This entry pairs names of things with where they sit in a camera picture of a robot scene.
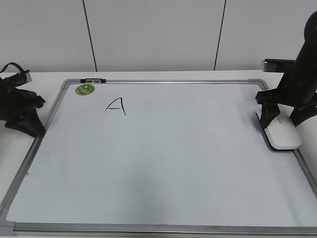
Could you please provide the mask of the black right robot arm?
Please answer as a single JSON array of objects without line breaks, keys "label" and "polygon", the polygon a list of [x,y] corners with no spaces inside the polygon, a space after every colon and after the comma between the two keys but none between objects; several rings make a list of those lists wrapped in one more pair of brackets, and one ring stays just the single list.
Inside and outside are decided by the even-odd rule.
[{"label": "black right robot arm", "polygon": [[260,125],[267,128],[280,114],[279,104],[290,106],[294,126],[317,115],[317,13],[305,25],[304,44],[295,60],[264,59],[263,72],[280,72],[283,76],[275,89],[258,92],[256,102],[262,106]]}]

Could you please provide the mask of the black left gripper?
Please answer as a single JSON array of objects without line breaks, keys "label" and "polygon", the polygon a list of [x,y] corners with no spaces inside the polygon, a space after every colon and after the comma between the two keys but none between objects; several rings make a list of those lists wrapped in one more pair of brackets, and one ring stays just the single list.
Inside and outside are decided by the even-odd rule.
[{"label": "black left gripper", "polygon": [[5,127],[25,133],[31,137],[43,137],[46,129],[37,111],[45,100],[37,93],[17,88],[0,89],[0,120]]}]

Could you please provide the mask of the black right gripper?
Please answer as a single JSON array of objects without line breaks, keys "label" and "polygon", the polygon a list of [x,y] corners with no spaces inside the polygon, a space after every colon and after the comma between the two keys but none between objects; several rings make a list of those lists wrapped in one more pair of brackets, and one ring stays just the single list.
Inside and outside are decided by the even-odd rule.
[{"label": "black right gripper", "polygon": [[317,77],[284,74],[275,89],[260,91],[256,102],[262,105],[260,125],[267,128],[280,115],[278,104],[294,107],[290,119],[295,127],[317,115]]}]

